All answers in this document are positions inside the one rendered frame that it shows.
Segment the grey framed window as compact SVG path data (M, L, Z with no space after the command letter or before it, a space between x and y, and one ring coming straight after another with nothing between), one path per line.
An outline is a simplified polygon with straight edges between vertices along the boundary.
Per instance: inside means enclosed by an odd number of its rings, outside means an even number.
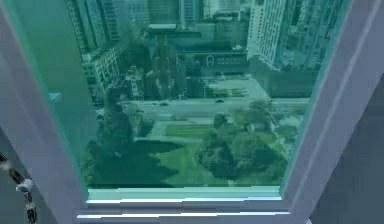
M305 224L384 0L0 0L0 127L59 224Z

